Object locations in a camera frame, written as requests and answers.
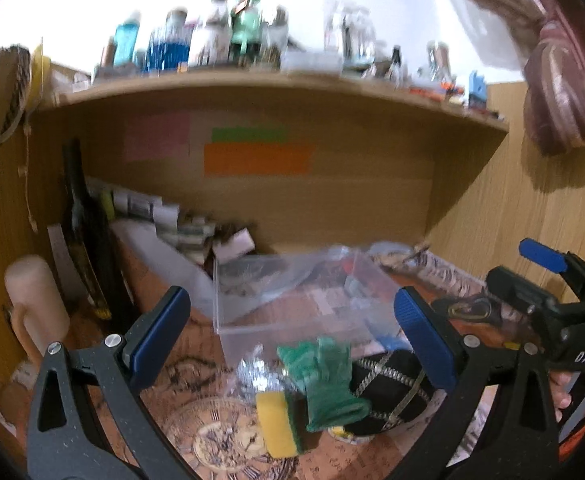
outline metal screw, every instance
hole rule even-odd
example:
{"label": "metal screw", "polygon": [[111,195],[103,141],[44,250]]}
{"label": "metal screw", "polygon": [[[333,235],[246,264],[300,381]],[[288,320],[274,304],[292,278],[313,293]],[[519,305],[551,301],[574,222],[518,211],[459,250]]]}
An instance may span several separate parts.
{"label": "metal screw", "polygon": [[533,343],[526,343],[524,345],[524,351],[528,355],[535,355],[535,354],[537,354],[537,346],[535,346]]}
{"label": "metal screw", "polygon": [[59,341],[48,345],[48,354],[50,355],[55,355],[59,350],[61,350],[61,343]]}
{"label": "metal screw", "polygon": [[122,337],[119,334],[111,334],[106,336],[105,343],[108,348],[114,348],[121,342]]}
{"label": "metal screw", "polygon": [[463,338],[463,343],[468,348],[477,348],[480,345],[479,338],[476,335],[467,335]]}

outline green paper strip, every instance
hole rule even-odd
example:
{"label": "green paper strip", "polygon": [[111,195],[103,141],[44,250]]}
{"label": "green paper strip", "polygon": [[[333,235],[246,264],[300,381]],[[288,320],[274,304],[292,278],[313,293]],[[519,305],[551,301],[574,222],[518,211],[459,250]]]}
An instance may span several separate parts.
{"label": "green paper strip", "polygon": [[212,142],[286,142],[288,133],[283,128],[213,128]]}

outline yellow sponge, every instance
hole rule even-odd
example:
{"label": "yellow sponge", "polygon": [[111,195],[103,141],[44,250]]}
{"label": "yellow sponge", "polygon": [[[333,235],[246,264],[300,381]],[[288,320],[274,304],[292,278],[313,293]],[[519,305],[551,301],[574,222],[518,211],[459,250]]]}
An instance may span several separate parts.
{"label": "yellow sponge", "polygon": [[301,454],[293,407],[284,392],[256,394],[256,413],[272,458],[290,458]]}

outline pink sticky note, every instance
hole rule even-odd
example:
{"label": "pink sticky note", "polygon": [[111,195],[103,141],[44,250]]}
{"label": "pink sticky note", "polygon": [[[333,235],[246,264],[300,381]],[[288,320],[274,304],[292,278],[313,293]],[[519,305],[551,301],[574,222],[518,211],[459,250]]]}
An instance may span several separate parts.
{"label": "pink sticky note", "polygon": [[188,145],[190,113],[185,111],[131,117],[125,122],[124,160],[157,160],[183,155]]}

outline pink curtain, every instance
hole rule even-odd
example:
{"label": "pink curtain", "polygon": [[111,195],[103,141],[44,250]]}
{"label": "pink curtain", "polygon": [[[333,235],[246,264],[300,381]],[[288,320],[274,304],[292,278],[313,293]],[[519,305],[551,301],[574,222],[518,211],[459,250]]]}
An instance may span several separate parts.
{"label": "pink curtain", "polygon": [[522,52],[528,136],[545,155],[585,144],[585,4],[580,0],[474,0],[500,15]]}

